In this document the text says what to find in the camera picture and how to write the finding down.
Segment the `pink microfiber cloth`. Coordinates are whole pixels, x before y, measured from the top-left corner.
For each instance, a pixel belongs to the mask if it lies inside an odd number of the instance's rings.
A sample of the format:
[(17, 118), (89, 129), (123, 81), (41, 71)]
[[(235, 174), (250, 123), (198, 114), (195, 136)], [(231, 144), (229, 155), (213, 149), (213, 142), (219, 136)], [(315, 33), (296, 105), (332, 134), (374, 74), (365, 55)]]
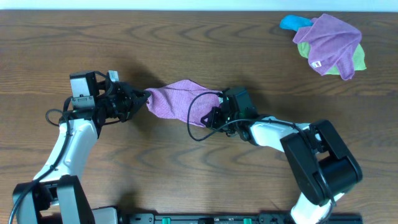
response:
[(222, 101), (216, 94), (191, 80), (180, 80), (161, 88), (148, 88), (148, 110), (159, 118), (178, 119), (204, 127), (201, 118)]

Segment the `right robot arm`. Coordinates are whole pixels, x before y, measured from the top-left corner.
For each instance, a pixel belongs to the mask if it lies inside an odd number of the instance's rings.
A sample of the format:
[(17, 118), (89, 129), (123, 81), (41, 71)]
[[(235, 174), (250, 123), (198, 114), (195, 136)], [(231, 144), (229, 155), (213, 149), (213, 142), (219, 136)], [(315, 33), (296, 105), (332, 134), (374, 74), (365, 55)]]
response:
[(285, 154), (301, 191), (290, 211), (294, 223), (326, 223), (337, 200), (362, 181), (360, 165), (330, 121), (294, 123), (260, 114), (244, 87), (217, 95), (220, 105), (201, 123), (214, 133), (237, 134), (243, 141)]

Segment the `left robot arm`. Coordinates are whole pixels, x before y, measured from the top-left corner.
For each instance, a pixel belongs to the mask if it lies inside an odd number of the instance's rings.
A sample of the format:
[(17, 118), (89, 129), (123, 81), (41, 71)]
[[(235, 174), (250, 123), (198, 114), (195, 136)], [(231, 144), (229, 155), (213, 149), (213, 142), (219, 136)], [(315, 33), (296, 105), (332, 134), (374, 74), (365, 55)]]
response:
[(118, 223), (114, 207), (92, 209), (80, 184), (86, 160), (108, 118), (125, 122), (143, 106), (150, 93), (124, 82), (72, 81), (72, 97), (62, 110), (59, 135), (52, 152), (31, 182), (13, 191), (9, 222)]

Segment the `blue cloth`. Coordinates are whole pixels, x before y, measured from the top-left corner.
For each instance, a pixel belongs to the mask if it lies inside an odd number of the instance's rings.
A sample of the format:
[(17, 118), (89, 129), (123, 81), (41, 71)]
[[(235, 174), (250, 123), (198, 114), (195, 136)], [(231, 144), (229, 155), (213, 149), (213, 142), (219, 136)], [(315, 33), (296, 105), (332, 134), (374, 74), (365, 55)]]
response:
[(281, 20), (279, 27), (285, 30), (298, 31), (301, 27), (309, 27), (312, 25), (313, 22), (310, 19), (295, 15), (288, 15)]

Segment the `purple cloth with label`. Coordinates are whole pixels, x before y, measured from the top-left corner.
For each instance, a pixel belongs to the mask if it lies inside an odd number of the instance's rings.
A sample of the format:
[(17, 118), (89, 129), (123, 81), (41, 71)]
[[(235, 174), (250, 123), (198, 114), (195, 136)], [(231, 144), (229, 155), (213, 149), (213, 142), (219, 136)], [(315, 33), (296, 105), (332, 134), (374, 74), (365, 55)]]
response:
[(361, 31), (328, 14), (312, 22), (312, 26), (299, 28), (293, 38), (296, 44), (309, 44), (308, 64), (320, 75), (336, 67), (343, 80), (353, 78), (353, 55), (362, 39)]

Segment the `green cloth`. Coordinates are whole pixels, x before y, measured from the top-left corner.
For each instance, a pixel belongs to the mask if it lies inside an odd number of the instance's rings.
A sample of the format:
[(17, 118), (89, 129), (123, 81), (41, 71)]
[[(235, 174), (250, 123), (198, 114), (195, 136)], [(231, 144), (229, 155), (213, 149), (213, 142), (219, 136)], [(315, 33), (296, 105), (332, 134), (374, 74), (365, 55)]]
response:
[[(304, 57), (308, 58), (310, 52), (310, 45), (308, 42), (302, 42), (297, 44), (299, 54)], [(354, 63), (354, 70), (355, 71), (362, 71), (366, 69), (366, 64), (364, 61), (365, 53), (362, 46), (359, 44), (354, 52), (353, 55), (353, 63)], [(326, 75), (339, 75), (338, 68), (335, 66), (331, 67), (329, 71), (326, 72)]]

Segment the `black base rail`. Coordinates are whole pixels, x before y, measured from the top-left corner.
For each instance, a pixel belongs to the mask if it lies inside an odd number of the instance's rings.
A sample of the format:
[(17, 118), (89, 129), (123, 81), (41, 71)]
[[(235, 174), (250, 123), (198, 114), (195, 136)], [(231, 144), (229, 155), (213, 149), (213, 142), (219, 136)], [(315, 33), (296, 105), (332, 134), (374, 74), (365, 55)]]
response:
[(136, 213), (125, 215), (120, 223), (128, 224), (294, 224), (286, 213), (258, 215), (154, 215)]

